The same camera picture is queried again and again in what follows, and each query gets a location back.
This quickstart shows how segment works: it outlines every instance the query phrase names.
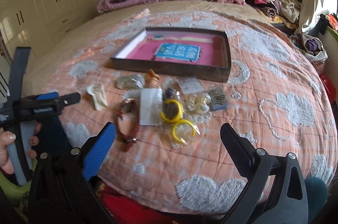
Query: silver screw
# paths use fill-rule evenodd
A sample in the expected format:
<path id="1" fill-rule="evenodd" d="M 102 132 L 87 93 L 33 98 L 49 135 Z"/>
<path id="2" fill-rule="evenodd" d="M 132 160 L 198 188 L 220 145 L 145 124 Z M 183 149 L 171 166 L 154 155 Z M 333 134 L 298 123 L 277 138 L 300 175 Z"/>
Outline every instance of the silver screw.
<path id="1" fill-rule="evenodd" d="M 70 151 L 70 153 L 71 153 L 72 155 L 77 155 L 79 152 L 80 152 L 80 149 L 79 149 L 79 148 L 74 148 L 74 149 L 72 149 L 72 150 Z"/>
<path id="2" fill-rule="evenodd" d="M 257 149 L 257 154 L 264 155 L 265 151 L 263 149 Z"/>
<path id="3" fill-rule="evenodd" d="M 47 153 L 42 153 L 42 154 L 40 155 L 40 158 L 41 158 L 41 159 L 47 158 Z"/>
<path id="4" fill-rule="evenodd" d="M 289 153 L 289 157 L 290 157 L 291 159 L 296 159 L 296 155 L 295 155 L 294 153 Z"/>

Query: hand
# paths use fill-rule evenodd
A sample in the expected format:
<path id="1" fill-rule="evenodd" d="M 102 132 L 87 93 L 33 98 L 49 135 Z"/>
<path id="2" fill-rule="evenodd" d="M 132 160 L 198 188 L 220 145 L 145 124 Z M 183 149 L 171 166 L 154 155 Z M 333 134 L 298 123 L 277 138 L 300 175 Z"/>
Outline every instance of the hand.
<path id="1" fill-rule="evenodd" d="M 35 125 L 34 134 L 37 134 L 40 129 L 41 124 L 37 122 Z M 4 131 L 2 128 L 0 129 L 0 168 L 8 174 L 13 174 L 14 169 L 11 160 L 8 157 L 7 146 L 9 144 L 12 144 L 15 141 L 15 138 L 15 134 Z M 31 146 L 36 146 L 37 144 L 39 144 L 39 139 L 36 136 L 32 136 L 29 139 L 29 143 Z M 32 159 L 37 157 L 36 151 L 33 150 L 29 150 L 27 152 L 27 155 Z"/>

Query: black door handle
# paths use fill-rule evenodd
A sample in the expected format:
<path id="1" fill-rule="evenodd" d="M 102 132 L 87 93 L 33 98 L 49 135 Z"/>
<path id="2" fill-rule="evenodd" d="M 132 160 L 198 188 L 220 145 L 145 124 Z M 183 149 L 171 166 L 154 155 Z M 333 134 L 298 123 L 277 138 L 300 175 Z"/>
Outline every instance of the black door handle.
<path id="1" fill-rule="evenodd" d="M 19 26 L 21 26 L 21 24 L 20 24 L 20 19 L 19 19 L 19 15 L 18 15 L 18 14 L 16 14 L 16 17 L 17 17 L 17 19 L 18 19 Z"/>
<path id="2" fill-rule="evenodd" d="M 21 15 L 21 20 L 22 20 L 22 22 L 24 23 L 25 21 L 23 20 L 21 11 L 20 11 L 20 15 Z"/>

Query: gray handle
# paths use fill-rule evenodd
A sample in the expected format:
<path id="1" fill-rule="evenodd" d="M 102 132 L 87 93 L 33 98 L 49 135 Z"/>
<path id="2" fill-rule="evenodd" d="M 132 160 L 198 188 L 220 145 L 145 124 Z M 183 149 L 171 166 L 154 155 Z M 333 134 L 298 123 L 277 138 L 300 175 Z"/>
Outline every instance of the gray handle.
<path id="1" fill-rule="evenodd" d="M 20 123 L 22 143 L 24 147 L 25 154 L 31 149 L 29 144 L 29 139 L 34 135 L 36 121 L 25 121 Z M 24 185 L 27 183 L 21 164 L 19 161 L 18 153 L 16 151 L 15 142 L 7 146 L 8 156 L 13 165 L 13 169 L 16 175 L 16 181 L 19 185 Z M 32 160 L 26 156 L 26 160 L 29 166 L 29 169 L 32 169 Z"/>

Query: red bag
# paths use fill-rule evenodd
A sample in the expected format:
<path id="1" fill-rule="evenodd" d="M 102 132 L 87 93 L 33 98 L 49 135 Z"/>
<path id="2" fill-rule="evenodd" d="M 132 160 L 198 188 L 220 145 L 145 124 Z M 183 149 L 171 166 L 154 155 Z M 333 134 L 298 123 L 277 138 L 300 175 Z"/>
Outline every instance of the red bag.
<path id="1" fill-rule="evenodd" d="M 334 102 L 334 100 L 336 99 L 336 92 L 337 92 L 337 90 L 334 87 L 334 85 L 331 83 L 331 81 L 325 77 L 325 75 L 322 74 L 319 77 L 320 77 L 320 79 L 321 79 L 321 81 L 322 81 L 322 83 L 324 85 L 326 94 L 328 96 L 328 100 L 332 104 Z"/>

